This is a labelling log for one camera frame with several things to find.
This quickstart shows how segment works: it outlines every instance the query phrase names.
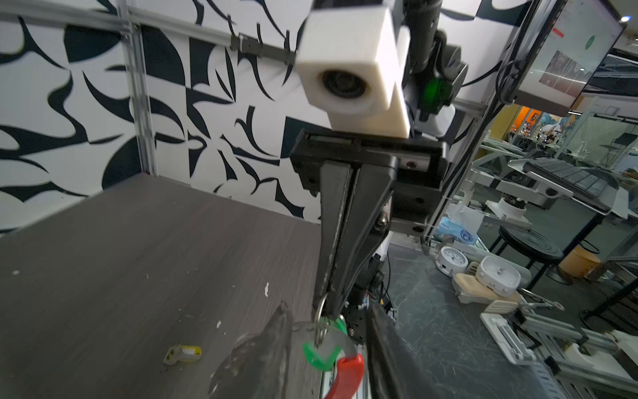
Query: gray wooden table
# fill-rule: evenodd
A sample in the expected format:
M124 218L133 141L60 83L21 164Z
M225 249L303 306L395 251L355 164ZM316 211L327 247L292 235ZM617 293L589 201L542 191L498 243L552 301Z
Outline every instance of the gray wooden table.
M309 320L319 244L318 225L143 175L8 234L0 396L205 398L281 300ZM201 360L164 365L177 343ZM288 397L319 378L293 354Z

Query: round clock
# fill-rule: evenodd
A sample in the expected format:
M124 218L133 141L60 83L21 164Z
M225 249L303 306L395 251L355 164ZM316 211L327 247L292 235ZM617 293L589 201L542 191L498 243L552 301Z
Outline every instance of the round clock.
M465 272L468 267L468 259L463 255L463 252L451 246L441 248L434 263L443 274L450 277Z

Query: green key tag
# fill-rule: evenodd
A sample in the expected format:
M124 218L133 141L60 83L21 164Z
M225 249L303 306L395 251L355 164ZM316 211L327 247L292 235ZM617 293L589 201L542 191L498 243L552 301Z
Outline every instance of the green key tag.
M343 322L343 320L330 320L329 324L333 327L336 327L342 333L348 334L346 330L346 324ZM308 363L310 363L312 367L321 372L327 372L334 366L334 362L337 361L337 356L339 356L340 352L341 348L335 347L332 353L327 358L323 358L321 357L321 355L319 355L319 353L317 353L314 342L304 343L304 355L306 355L306 360L308 360Z

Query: keyboard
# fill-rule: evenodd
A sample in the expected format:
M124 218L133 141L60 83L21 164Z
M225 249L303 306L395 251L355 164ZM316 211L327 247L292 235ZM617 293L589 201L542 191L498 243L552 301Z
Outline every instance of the keyboard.
M603 212L609 212L616 198L616 189L607 179L598 177L586 169L554 158L528 160L523 165L524 172L534 172L565 187L574 197Z

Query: camera lens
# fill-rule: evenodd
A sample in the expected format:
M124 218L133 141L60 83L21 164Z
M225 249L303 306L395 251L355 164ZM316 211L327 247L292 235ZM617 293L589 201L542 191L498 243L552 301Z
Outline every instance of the camera lens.
M361 97L367 88L363 79L345 71L324 72L323 85L332 94L342 98Z

